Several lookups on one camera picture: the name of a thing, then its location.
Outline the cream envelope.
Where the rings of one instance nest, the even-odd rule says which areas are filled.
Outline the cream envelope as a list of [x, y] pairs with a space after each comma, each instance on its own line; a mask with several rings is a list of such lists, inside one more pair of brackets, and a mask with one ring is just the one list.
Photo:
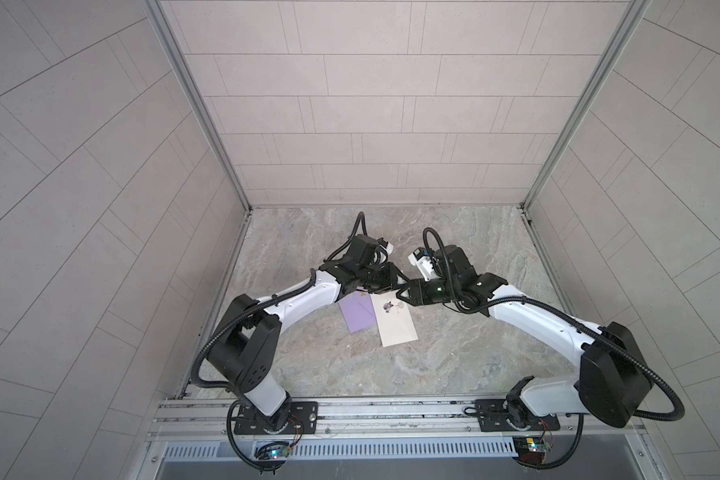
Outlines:
[[371, 296], [376, 323], [383, 347], [416, 341], [416, 332], [408, 304], [395, 292]]

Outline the purple envelope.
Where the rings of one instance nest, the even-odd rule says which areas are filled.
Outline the purple envelope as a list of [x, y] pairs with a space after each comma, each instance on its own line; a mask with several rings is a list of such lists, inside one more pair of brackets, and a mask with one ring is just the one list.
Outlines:
[[350, 334], [376, 324], [372, 299], [367, 292], [353, 292], [339, 300], [338, 305]]

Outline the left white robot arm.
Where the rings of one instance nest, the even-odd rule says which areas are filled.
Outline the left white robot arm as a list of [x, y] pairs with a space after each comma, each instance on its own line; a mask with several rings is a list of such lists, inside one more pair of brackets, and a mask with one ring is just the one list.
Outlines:
[[291, 396], [270, 373], [280, 334], [311, 313], [356, 291], [386, 292], [398, 285], [391, 243], [357, 234], [309, 277], [270, 296], [236, 297], [198, 352], [191, 371], [200, 388], [224, 389], [251, 406], [271, 430], [285, 422]]

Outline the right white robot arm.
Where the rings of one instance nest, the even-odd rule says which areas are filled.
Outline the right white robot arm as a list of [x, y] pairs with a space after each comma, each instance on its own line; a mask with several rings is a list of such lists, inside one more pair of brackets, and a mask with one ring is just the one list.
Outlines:
[[421, 276], [403, 283], [399, 299], [411, 306], [451, 304], [459, 313], [507, 323], [573, 365], [568, 376], [528, 376], [507, 393], [503, 409], [513, 428], [527, 429], [557, 414], [588, 414], [621, 428], [642, 415], [640, 406], [658, 377], [625, 326], [586, 322], [532, 299], [502, 277], [478, 273], [455, 245], [418, 248], [408, 260]]

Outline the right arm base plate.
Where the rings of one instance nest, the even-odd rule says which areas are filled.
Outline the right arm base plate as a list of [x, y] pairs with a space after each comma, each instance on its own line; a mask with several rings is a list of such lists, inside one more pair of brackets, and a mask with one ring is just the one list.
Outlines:
[[478, 399], [473, 403], [474, 416], [482, 432], [539, 432], [558, 431], [560, 422], [555, 415], [534, 416], [519, 402], [506, 399]]

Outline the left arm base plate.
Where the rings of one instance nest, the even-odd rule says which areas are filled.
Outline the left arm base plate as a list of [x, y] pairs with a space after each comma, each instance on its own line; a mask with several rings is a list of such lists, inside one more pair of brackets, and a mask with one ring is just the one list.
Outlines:
[[314, 434], [318, 408], [315, 401], [287, 400], [272, 416], [266, 416], [253, 405], [243, 406], [234, 419], [234, 434]]

